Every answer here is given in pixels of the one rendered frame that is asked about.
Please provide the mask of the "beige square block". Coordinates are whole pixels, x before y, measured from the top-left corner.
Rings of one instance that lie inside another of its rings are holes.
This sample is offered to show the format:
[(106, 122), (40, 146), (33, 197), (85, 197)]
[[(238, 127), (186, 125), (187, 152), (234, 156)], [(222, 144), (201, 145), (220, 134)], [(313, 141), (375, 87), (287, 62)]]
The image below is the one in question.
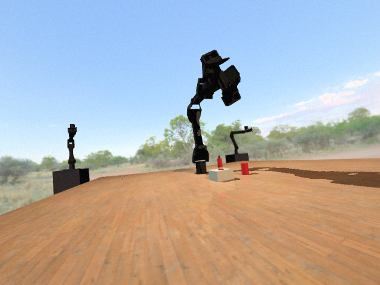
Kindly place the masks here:
[(223, 168), (221, 170), (213, 169), (209, 170), (209, 178), (211, 181), (223, 182), (226, 180), (234, 179), (233, 169)]

